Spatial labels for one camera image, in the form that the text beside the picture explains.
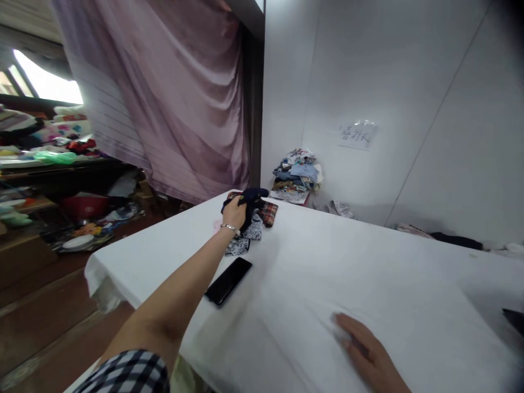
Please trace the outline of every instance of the black smartphone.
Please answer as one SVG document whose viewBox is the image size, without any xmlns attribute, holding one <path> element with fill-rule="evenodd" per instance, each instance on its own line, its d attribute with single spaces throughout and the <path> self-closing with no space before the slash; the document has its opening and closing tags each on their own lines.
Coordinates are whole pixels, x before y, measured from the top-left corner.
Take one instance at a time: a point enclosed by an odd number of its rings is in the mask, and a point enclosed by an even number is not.
<svg viewBox="0 0 524 393">
<path fill-rule="evenodd" d="M 249 269 L 251 269 L 251 266 L 253 265 L 244 258 L 235 259 L 215 282 L 209 286 L 204 296 L 210 302 L 221 307 L 242 281 Z"/>
</svg>

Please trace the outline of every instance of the white table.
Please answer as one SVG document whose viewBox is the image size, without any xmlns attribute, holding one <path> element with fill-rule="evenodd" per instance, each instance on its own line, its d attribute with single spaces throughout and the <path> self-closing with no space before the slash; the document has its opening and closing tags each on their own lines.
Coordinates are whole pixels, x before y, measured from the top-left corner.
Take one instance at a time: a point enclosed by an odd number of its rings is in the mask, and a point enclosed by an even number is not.
<svg viewBox="0 0 524 393">
<path fill-rule="evenodd" d="M 107 276 L 137 308 L 212 236 L 226 195 L 95 252 L 91 294 Z M 182 342 L 215 390 L 366 391 L 334 311 L 375 333 L 414 392 L 508 389 L 522 342 L 501 308 L 523 308 L 521 261 L 271 202 L 275 225 L 243 255 L 253 268 L 222 309 L 202 300 Z"/>
</svg>

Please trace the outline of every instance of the paper sign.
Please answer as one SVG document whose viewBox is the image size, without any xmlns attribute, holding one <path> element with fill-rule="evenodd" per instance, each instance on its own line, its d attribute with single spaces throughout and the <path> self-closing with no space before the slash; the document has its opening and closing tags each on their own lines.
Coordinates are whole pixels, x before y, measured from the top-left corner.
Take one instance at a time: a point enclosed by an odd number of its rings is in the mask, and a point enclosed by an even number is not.
<svg viewBox="0 0 524 393">
<path fill-rule="evenodd" d="M 340 126 L 341 134 L 339 146 L 369 150 L 373 137 L 377 133 L 377 126 L 370 121 L 358 121 L 351 126 Z"/>
</svg>

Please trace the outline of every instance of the silver bracelet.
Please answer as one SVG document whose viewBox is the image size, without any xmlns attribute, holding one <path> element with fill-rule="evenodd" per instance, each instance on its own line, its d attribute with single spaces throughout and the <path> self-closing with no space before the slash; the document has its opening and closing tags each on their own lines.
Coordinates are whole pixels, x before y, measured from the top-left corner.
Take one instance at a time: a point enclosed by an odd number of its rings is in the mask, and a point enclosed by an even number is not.
<svg viewBox="0 0 524 393">
<path fill-rule="evenodd" d="M 222 224 L 220 227 L 221 227 L 221 228 L 222 228 L 222 227 L 229 228 L 229 229 L 231 229 L 234 233 L 236 233 L 237 236 L 240 236 L 240 231 L 239 231 L 238 229 L 236 229 L 235 227 L 229 225 L 229 224 Z"/>
</svg>

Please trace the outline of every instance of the pink curtain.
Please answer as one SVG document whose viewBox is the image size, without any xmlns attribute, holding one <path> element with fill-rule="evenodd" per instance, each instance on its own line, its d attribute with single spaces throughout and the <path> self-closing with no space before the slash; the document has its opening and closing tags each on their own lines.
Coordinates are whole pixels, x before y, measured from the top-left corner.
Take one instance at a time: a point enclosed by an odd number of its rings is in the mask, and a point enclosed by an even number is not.
<svg viewBox="0 0 524 393">
<path fill-rule="evenodd" d="M 52 0 L 97 145 L 200 203 L 248 183 L 239 21 L 215 0 Z"/>
</svg>

